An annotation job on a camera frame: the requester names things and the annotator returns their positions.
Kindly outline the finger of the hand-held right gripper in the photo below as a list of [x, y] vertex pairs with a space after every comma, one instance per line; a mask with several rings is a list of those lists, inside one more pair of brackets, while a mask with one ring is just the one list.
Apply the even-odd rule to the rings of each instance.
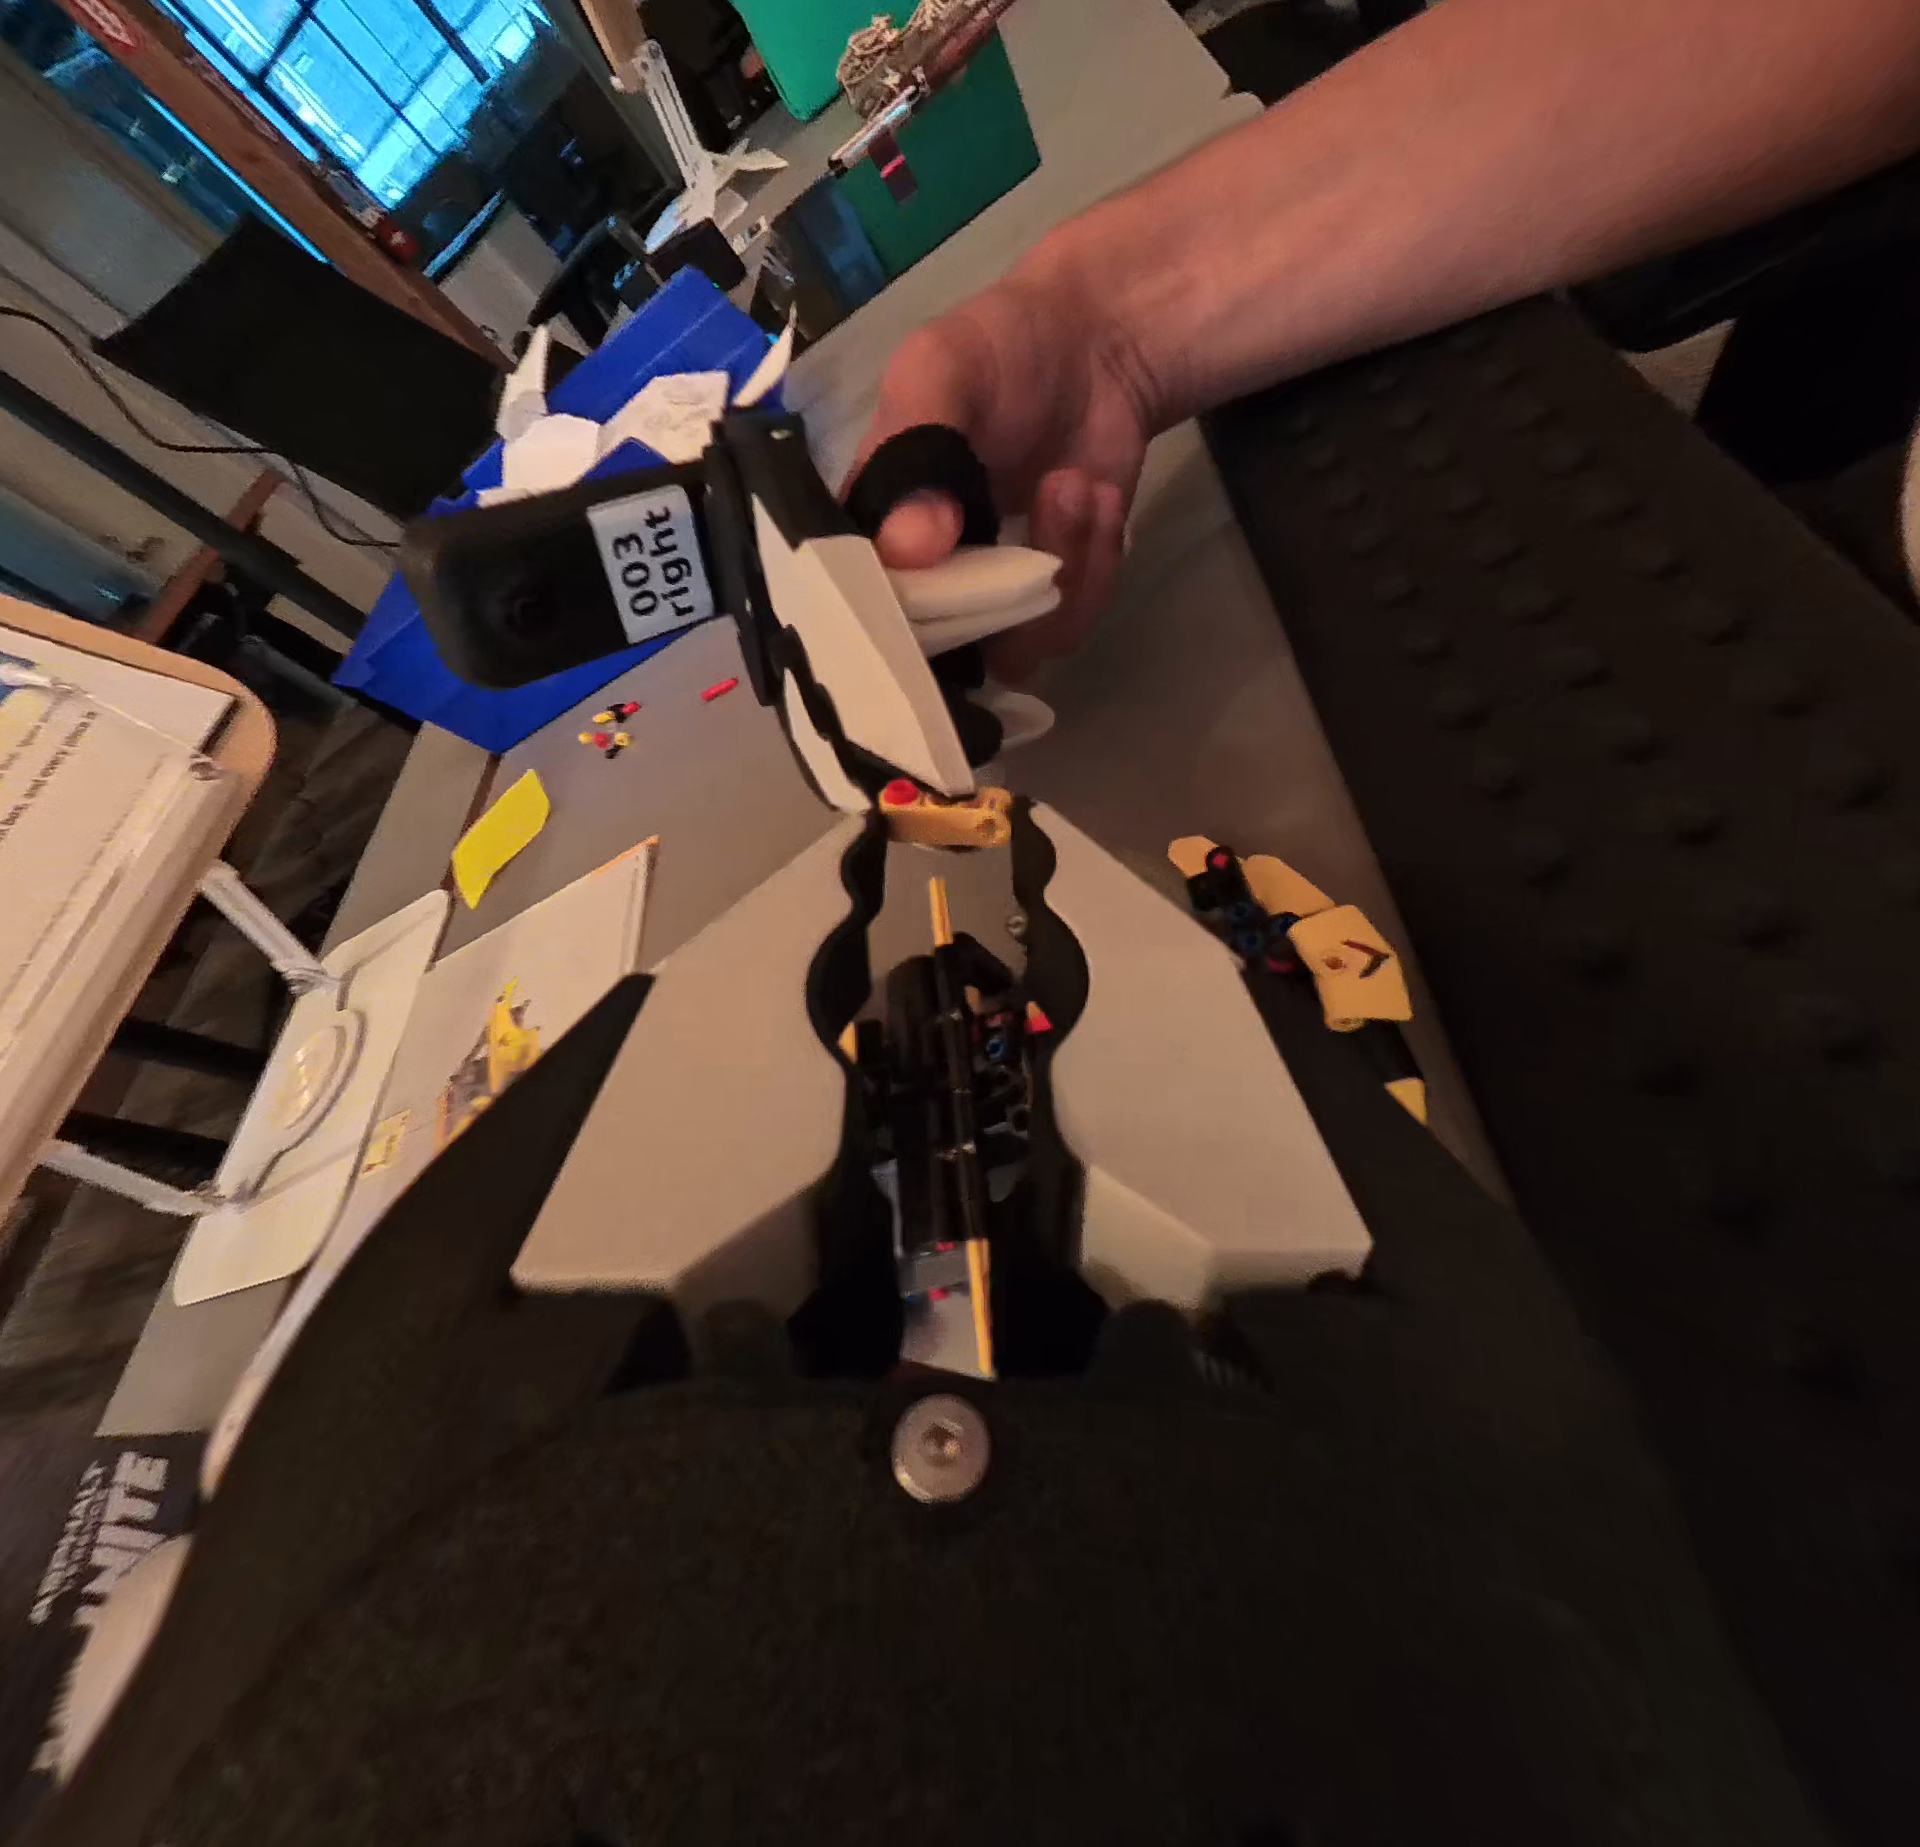
[[929, 792], [971, 797], [973, 762], [874, 541], [860, 534], [789, 540], [766, 505], [753, 505], [753, 515], [774, 619], [798, 633], [840, 738]]
[[871, 812], [870, 795], [844, 769], [833, 744], [811, 722], [798, 677], [783, 679], [780, 722], [803, 775], [819, 797], [847, 817], [868, 817]]

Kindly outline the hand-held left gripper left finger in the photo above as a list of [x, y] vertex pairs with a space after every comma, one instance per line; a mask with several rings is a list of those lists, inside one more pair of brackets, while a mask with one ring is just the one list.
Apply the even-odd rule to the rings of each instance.
[[653, 1292], [687, 1321], [735, 1302], [785, 1318], [816, 1289], [884, 850], [880, 814], [833, 819], [659, 963], [515, 1285]]

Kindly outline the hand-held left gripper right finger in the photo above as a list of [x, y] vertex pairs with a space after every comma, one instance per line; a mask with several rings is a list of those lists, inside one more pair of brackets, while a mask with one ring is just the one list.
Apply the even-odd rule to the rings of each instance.
[[1087, 968], [1050, 1088], [1085, 1171], [1078, 1268], [1118, 1309], [1356, 1278], [1374, 1248], [1243, 972], [1190, 913], [1053, 805], [1029, 809], [1041, 886]]

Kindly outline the small yellow connector red pin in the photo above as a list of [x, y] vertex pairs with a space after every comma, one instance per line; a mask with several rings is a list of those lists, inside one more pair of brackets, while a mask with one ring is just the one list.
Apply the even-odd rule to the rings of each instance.
[[880, 787], [876, 809], [886, 840], [931, 850], [985, 850], [1012, 842], [1013, 795], [996, 784], [964, 799], [944, 799], [896, 777]]

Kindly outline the yellow toy brick car model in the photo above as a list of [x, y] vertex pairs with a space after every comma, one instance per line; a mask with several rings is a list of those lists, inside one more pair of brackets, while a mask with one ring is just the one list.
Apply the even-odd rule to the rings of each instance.
[[[1078, 1018], [1087, 968], [1044, 910], [1053, 859], [1032, 805], [1013, 802], [1005, 845], [1020, 968], [954, 928], [935, 879], [929, 946], [886, 975], [882, 1015], [849, 1024], [840, 1042], [858, 1081], [855, 1144], [893, 1210], [899, 1351], [976, 1379], [1076, 1374], [1111, 1313], [1149, 1304], [1106, 1304], [1078, 1268], [1085, 1171], [1054, 1111], [1059, 1029], [1044, 1007]], [[1175, 838], [1168, 863], [1184, 913], [1228, 949], [1273, 1042], [1260, 997], [1280, 993], [1350, 1044], [1374, 1088], [1425, 1125], [1428, 1081], [1406, 1038], [1410, 985], [1379, 925], [1288, 860], [1205, 833]], [[1313, 1283], [1325, 1278], [1356, 1281]], [[1197, 1316], [1171, 1311], [1205, 1323], [1263, 1289]]]

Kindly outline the grey desk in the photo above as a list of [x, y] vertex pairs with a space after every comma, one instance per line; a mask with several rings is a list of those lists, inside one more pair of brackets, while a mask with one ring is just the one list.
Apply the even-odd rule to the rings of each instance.
[[[1219, 64], [1168, 0], [1020, 0], [1002, 24], [1041, 164], [1020, 186], [803, 353], [785, 383], [832, 482], [852, 464], [896, 347], [946, 304], [1008, 270], [1047, 227], [1249, 120]], [[702, 702], [675, 679], [740, 672], [732, 632], [710, 628], [646, 661], [635, 679], [641, 725], [665, 742], [614, 762], [561, 747], [561, 725], [503, 762], [426, 725], [397, 775], [329, 941], [342, 941], [424, 896], [451, 840], [492, 792], [534, 766], [550, 814], [534, 845], [480, 908], [456, 915], [450, 946], [541, 899], [646, 833], [659, 833], [643, 963], [655, 963], [732, 899], [785, 866], [825, 826], [825, 809], [790, 773], [747, 777], [746, 828], [695, 832], [710, 805], [697, 780], [719, 759], [780, 754], [741, 695]], [[1428, 1076], [1433, 1136], [1508, 1204], [1467, 1084], [1413, 962], [1395, 899], [1339, 775], [1249, 547], [1197, 428], [1151, 445], [1121, 587], [1092, 633], [1036, 689], [1057, 729], [1012, 754], [1020, 792], [1061, 809], [1125, 863], [1161, 863], [1180, 833], [1210, 833], [1273, 852], [1336, 899], [1356, 901], [1400, 946], [1417, 999], [1413, 1050]]]

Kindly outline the white desk stand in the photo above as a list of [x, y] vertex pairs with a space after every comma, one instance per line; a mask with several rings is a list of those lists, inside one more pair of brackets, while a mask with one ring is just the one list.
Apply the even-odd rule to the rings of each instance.
[[644, 234], [643, 251], [646, 254], [665, 251], [676, 235], [704, 223], [727, 232], [747, 208], [747, 197], [732, 184], [740, 178], [771, 176], [787, 167], [783, 154], [750, 139], [738, 142], [727, 154], [710, 152], [691, 126], [657, 40], [644, 38], [635, 57], [614, 69], [612, 86], [644, 97], [682, 176], [682, 192], [668, 198], [659, 219]]

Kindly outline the person's right hand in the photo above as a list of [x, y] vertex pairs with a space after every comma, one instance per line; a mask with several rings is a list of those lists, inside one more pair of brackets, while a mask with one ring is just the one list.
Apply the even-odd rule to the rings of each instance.
[[963, 435], [996, 505], [1059, 557], [1061, 603], [989, 642], [1017, 685], [1072, 655], [1117, 581], [1154, 397], [1117, 315], [1044, 254], [916, 328], [893, 353], [849, 479], [880, 443], [921, 423]]

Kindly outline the blue plastic bin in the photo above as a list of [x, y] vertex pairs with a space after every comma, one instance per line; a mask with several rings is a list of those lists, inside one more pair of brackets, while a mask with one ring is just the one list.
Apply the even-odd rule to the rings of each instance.
[[[618, 326], [590, 356], [567, 364], [570, 347], [550, 338], [546, 403], [552, 412], [593, 422], [610, 420], [650, 378], [725, 371], [732, 386], [747, 380], [774, 337], [725, 290], [697, 270], [668, 278], [655, 297]], [[639, 474], [659, 466], [653, 451], [626, 443], [590, 468], [580, 484], [633, 484]], [[459, 489], [431, 505], [433, 518], [478, 507], [473, 492], [499, 482], [499, 435], [461, 478]], [[359, 699], [395, 709], [402, 718], [451, 732], [487, 751], [505, 751], [555, 722], [567, 706], [590, 699], [619, 675], [679, 641], [691, 625], [713, 615], [704, 601], [697, 613], [643, 622], [641, 635], [606, 653], [591, 655], [555, 675], [505, 689], [488, 689], [456, 670], [434, 644], [420, 600], [395, 575], [374, 600], [371, 619], [346, 650], [336, 684]]]

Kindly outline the crumpled white paper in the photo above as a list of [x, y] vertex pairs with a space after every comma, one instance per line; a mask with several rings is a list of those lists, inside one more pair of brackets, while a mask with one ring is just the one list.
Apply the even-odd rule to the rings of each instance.
[[725, 371], [657, 374], [610, 420], [593, 422], [548, 406], [545, 383], [552, 352], [550, 328], [534, 326], [494, 415], [499, 482], [478, 489], [475, 505], [491, 507], [570, 489], [626, 443], [643, 445], [668, 464], [698, 460], [729, 406], [761, 405], [783, 383], [794, 338], [798, 309], [789, 307], [780, 337], [740, 387]]

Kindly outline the open instruction booklet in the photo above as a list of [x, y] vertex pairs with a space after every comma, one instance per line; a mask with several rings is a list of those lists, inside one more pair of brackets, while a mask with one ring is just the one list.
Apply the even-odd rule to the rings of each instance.
[[657, 838], [434, 962], [361, 1151], [361, 1180], [417, 1171], [637, 970]]

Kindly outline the yellow paper sheet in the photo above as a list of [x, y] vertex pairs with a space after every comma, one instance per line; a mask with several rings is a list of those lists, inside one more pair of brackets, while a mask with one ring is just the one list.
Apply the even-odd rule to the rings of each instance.
[[550, 802], [536, 769], [522, 770], [492, 805], [462, 832], [450, 852], [450, 885], [472, 910], [492, 880], [539, 838]]

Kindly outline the black monitor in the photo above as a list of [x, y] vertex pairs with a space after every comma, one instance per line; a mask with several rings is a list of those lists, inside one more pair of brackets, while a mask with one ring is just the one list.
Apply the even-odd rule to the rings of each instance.
[[494, 440], [502, 371], [491, 359], [256, 219], [93, 347], [402, 523], [455, 490]]

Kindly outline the green box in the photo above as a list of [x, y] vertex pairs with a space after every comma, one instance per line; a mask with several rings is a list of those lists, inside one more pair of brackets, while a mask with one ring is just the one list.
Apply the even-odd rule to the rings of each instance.
[[[844, 105], [852, 130], [865, 120], [844, 98], [835, 67], [847, 40], [876, 12], [901, 24], [916, 0], [729, 0], [740, 12], [780, 103], [811, 120]], [[998, 33], [949, 83], [928, 92], [899, 133], [916, 191], [897, 206], [870, 162], [847, 180], [825, 173], [780, 214], [776, 232], [792, 251], [809, 251], [860, 296], [923, 260], [973, 225], [1041, 164], [1039, 142]]]

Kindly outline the black toy set box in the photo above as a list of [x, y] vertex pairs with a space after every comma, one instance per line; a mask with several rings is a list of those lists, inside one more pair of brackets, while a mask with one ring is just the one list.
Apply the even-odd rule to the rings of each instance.
[[53, 1514], [30, 1530], [23, 1573], [4, 1578], [6, 1839], [53, 1786], [60, 1704], [112, 1594], [192, 1520], [206, 1445], [203, 1429], [96, 1434], [60, 1465]]

